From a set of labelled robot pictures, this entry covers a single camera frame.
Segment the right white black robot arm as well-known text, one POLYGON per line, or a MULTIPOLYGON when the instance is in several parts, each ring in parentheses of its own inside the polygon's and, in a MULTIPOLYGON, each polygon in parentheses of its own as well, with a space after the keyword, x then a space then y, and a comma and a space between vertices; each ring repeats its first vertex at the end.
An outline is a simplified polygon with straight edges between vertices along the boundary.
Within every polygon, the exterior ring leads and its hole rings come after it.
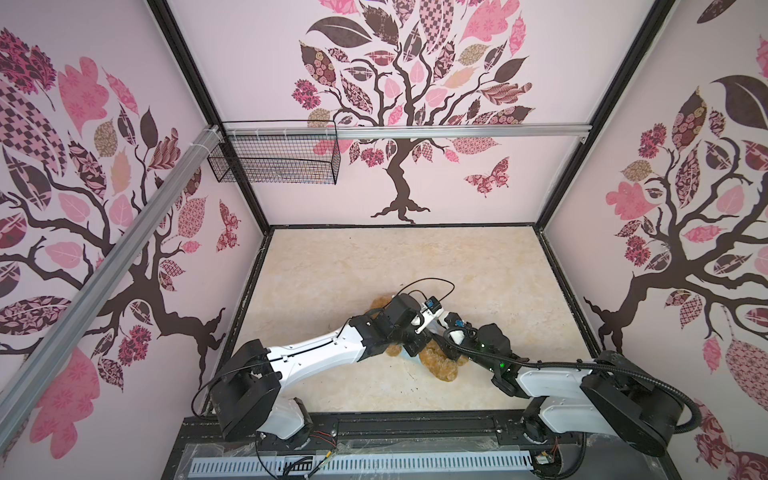
POLYGON ((492 384, 505 395, 528 400, 522 428, 531 440, 564 433, 610 435, 661 457, 673 436, 703 422, 692 398, 617 352, 604 351, 590 361, 532 361, 514 354, 495 324, 475 328, 456 313, 439 324, 450 353, 489 370, 492 384))

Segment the brown teddy bear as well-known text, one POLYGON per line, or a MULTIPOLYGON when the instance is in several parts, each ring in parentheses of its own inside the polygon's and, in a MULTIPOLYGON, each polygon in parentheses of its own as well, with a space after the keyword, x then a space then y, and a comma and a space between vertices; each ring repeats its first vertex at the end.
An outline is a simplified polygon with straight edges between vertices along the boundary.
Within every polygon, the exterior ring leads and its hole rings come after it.
MULTIPOLYGON (((375 298, 369 310, 383 309, 391 300, 391 297, 379 296, 375 298)), ((420 363, 438 380, 443 382, 453 382, 459 374, 460 367, 469 362, 468 357, 459 355, 456 359, 449 357, 438 343, 437 338, 433 336, 430 342, 418 354, 420 363)), ((400 356, 403 352, 403 346, 400 344, 389 345, 385 354, 389 357, 400 356)))

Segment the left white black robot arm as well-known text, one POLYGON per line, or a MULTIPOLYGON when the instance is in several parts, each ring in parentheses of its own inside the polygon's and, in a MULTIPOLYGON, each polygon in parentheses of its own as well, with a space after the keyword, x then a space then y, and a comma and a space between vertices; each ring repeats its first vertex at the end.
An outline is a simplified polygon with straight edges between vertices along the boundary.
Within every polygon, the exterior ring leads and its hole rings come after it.
POLYGON ((361 362, 400 345, 417 356, 431 341, 428 326, 447 315, 434 297, 420 303, 395 295, 384 307, 349 318, 339 329, 301 343, 266 347, 243 344, 212 379, 209 400, 226 441, 257 431, 292 441, 306 437, 311 417, 298 398, 282 395, 292 385, 325 371, 361 362))

